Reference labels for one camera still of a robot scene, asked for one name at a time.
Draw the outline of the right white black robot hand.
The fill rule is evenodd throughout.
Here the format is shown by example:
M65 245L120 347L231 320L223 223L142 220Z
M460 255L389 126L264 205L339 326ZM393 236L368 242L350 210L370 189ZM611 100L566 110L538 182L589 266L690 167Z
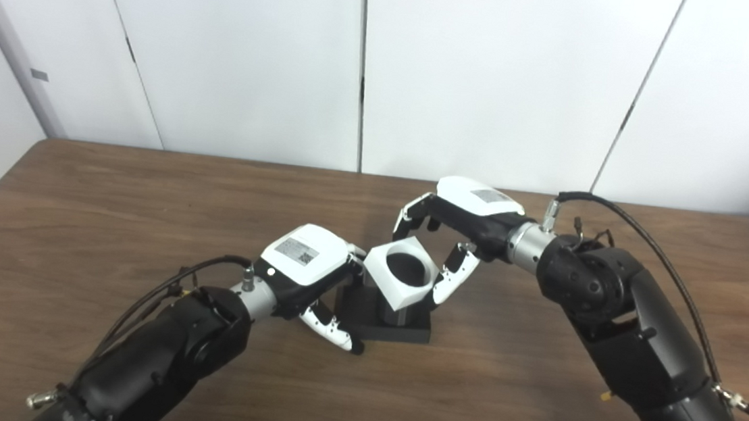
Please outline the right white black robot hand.
M420 302L431 312L471 277L479 263L497 259L509 263L511 234L529 222L524 207L503 192L467 177L443 176L435 191L403 206L392 239L405 239L422 224L429 232L446 226L465 237L465 242L454 245Z

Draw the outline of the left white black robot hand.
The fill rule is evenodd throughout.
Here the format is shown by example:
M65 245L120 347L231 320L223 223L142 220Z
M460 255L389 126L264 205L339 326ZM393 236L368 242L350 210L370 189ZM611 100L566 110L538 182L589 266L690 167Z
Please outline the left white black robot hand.
M326 341L353 355L365 346L346 329L321 296L345 282L365 280L365 250L320 225L304 224L260 253L238 288L254 321L265 316L299 318Z

